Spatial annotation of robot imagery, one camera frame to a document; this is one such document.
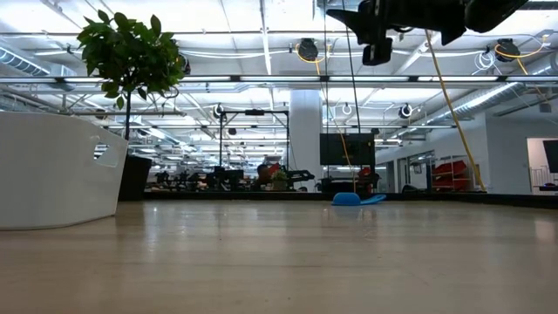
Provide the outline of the green leafy plant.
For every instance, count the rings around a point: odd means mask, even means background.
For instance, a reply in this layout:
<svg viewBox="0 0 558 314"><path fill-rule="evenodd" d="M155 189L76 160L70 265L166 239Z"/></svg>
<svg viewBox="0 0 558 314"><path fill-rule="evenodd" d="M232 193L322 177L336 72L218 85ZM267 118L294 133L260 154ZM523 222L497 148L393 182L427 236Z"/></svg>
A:
<svg viewBox="0 0 558 314"><path fill-rule="evenodd" d="M132 95L143 100L152 94L163 99L178 96L177 85L186 76L187 61L180 54L172 32L164 32L156 16L150 24L121 12L109 16L98 11L98 20L87 18L78 34L81 58L89 77L102 79L101 91L118 109L125 109L124 138L130 138Z"/></svg>

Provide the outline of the black station frame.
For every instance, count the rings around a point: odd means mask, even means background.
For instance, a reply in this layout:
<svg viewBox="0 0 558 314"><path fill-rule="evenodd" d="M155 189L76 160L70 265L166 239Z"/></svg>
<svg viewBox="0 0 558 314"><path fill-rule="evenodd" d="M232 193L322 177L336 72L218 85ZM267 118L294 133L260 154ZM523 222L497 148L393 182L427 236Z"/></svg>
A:
<svg viewBox="0 0 558 314"><path fill-rule="evenodd" d="M218 161L213 172L257 175L256 168L289 168L289 112L285 110L225 110L218 119Z"/></svg>

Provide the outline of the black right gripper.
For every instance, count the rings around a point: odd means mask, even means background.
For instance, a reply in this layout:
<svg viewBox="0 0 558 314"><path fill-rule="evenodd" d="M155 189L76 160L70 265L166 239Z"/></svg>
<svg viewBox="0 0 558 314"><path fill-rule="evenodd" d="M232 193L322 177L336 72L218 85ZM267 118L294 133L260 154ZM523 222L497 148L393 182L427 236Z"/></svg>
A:
<svg viewBox="0 0 558 314"><path fill-rule="evenodd" d="M465 5L460 0L361 0L357 11L327 9L326 14L353 31L359 44L365 44L362 62L367 66L391 60L393 40L387 37L388 30L437 31L442 44L466 30Z"/></svg>

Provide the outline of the black monitor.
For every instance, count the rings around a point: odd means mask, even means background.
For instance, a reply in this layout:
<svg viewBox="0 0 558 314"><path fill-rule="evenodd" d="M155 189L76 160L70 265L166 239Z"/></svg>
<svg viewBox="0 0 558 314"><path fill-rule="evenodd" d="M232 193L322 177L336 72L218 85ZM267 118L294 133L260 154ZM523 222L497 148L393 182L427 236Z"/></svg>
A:
<svg viewBox="0 0 558 314"><path fill-rule="evenodd" d="M549 172L558 174L558 140L544 140L543 146Z"/></svg>

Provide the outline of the red bin rack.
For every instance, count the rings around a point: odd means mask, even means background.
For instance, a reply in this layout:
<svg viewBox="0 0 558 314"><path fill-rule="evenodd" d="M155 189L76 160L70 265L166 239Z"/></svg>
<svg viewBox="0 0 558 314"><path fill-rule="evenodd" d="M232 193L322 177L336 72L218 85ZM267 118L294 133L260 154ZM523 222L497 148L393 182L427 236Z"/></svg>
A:
<svg viewBox="0 0 558 314"><path fill-rule="evenodd" d="M432 170L432 189L435 191L465 191L470 183L464 161L440 164Z"/></svg>

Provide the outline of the small blue measuring cup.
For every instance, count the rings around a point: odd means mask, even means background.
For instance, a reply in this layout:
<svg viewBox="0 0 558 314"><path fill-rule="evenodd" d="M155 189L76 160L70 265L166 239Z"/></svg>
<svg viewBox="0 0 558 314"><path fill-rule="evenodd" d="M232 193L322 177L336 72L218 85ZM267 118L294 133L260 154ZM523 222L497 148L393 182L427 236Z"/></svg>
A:
<svg viewBox="0 0 558 314"><path fill-rule="evenodd" d="M349 193L349 192L342 192L335 194L332 205L333 206L349 206L349 207L357 207L357 206L366 206L366 205L374 205L384 201L386 199L386 195L374 195L367 199L362 199L356 193Z"/></svg>

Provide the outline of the black aluminium table frame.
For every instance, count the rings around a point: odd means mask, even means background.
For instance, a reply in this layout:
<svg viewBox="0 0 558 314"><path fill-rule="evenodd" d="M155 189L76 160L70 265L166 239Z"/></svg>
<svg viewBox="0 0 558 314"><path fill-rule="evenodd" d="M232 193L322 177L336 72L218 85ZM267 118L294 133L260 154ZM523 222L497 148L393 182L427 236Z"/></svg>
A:
<svg viewBox="0 0 558 314"><path fill-rule="evenodd" d="M169 200L250 200L250 201L332 201L333 194L304 192L145 192L149 201ZM386 201L460 201L523 208L558 210L557 195L498 195L485 193L397 194L387 193Z"/></svg>

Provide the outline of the black wall screen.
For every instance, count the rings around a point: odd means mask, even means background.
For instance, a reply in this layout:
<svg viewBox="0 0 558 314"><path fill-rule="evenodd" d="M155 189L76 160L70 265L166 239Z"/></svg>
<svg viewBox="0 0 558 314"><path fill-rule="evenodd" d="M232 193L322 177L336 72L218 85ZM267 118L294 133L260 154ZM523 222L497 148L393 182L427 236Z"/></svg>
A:
<svg viewBox="0 0 558 314"><path fill-rule="evenodd" d="M373 166L376 162L372 133L321 133L320 163L323 166Z"/></svg>

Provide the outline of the small potted plant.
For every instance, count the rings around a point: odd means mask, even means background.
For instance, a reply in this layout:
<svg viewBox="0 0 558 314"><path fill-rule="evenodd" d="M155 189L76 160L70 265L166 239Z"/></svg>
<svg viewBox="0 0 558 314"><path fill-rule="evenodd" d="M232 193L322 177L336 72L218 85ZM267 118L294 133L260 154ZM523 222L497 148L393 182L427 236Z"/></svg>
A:
<svg viewBox="0 0 558 314"><path fill-rule="evenodd" d="M276 170L271 175L272 188L275 191L286 191L288 189L288 176L282 170Z"/></svg>

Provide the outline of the black plant pot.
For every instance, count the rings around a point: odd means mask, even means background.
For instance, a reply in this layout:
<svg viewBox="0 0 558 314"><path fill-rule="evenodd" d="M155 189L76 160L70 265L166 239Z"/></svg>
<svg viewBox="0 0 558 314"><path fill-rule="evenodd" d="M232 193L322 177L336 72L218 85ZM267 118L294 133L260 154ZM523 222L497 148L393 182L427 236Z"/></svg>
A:
<svg viewBox="0 0 558 314"><path fill-rule="evenodd" d="M119 201L141 201L152 161L128 154L119 188Z"/></svg>

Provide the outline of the white plastic basket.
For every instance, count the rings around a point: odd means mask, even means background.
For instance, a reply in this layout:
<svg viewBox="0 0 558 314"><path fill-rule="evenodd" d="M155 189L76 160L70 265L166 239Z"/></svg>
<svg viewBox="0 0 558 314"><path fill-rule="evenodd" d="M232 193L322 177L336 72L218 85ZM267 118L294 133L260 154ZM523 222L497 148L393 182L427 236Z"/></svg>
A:
<svg viewBox="0 0 558 314"><path fill-rule="evenodd" d="M126 151L126 140L82 119L0 112L0 230L115 215Z"/></svg>

